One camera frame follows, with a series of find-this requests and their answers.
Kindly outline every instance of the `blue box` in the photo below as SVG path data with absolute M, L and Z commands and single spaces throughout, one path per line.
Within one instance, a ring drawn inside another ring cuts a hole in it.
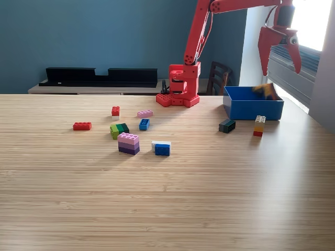
M 258 115 L 266 120 L 279 120 L 282 117 L 284 101 L 265 100 L 257 96 L 253 87 L 226 86 L 224 90 L 224 108 L 229 119 L 255 120 Z
M 150 119 L 142 119 L 139 128 L 140 130 L 147 130 L 150 125 Z

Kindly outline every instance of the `bright window light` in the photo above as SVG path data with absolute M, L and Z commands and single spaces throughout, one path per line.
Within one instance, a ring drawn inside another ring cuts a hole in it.
M 294 0 L 292 28 L 298 30 L 299 44 L 322 51 L 332 0 Z

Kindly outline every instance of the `lavender lego brick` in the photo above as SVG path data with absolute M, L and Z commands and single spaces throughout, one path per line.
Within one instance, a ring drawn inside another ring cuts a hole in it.
M 140 142 L 140 138 L 138 137 L 138 135 L 123 132 L 117 137 L 117 141 L 130 145 L 135 145 Z
M 137 113 L 137 117 L 140 119 L 147 118 L 153 116 L 153 111 L 152 110 L 145 110 L 145 111 L 139 111 Z
M 135 150 L 136 148 L 140 147 L 140 142 L 137 142 L 135 145 L 123 143 L 123 142 L 118 142 L 119 147 L 130 149 L 130 150 Z
M 140 147 L 136 148 L 135 150 L 119 147 L 119 152 L 128 153 L 128 154 L 131 154 L 131 155 L 136 155 L 136 154 L 138 154 L 139 151 L 140 151 Z

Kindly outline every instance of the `table surface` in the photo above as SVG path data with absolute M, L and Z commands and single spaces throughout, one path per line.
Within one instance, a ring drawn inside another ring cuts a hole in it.
M 136 156 L 109 134 L 116 105 Z M 226 117 L 222 97 L 1 95 L 0 250 L 334 250 L 335 136 L 288 100 L 262 138 Z

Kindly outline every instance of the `blue lego brick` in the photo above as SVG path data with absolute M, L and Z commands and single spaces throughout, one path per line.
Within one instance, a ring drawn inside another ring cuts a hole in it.
M 142 119 L 139 126 L 140 130 L 147 130 L 150 125 L 150 119 Z
M 155 155 L 169 156 L 170 149 L 171 149 L 170 145 L 156 144 Z

